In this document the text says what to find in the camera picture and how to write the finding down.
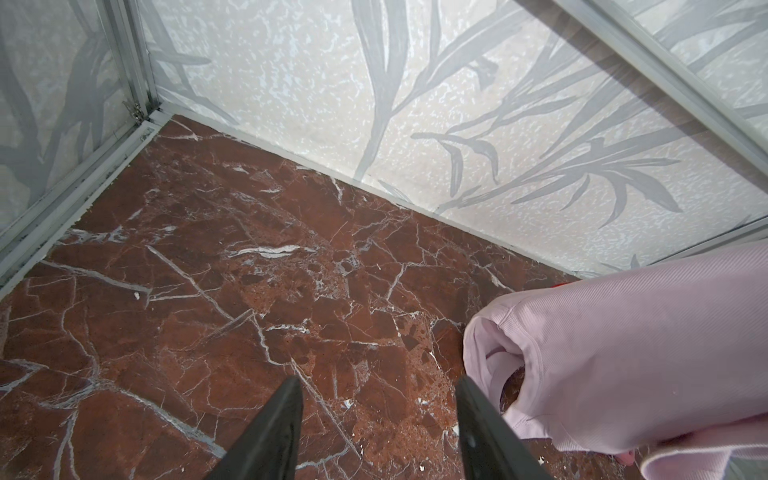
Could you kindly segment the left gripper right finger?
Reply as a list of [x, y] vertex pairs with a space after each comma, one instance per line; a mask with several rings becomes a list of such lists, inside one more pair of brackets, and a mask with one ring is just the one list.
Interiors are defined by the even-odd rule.
[[466, 479], [552, 479], [471, 378], [457, 382], [455, 397]]

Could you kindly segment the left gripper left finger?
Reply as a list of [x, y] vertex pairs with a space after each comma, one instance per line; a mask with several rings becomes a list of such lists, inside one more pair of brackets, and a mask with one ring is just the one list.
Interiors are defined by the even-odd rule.
[[302, 418], [300, 380], [289, 376], [205, 479], [293, 480]]

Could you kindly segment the light pink ribbed cloth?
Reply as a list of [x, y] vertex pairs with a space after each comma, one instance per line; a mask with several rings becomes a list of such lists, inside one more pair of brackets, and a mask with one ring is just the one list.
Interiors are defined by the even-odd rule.
[[720, 479], [767, 456], [767, 245], [507, 294], [469, 322], [467, 375], [523, 439], [632, 458], [647, 479]]

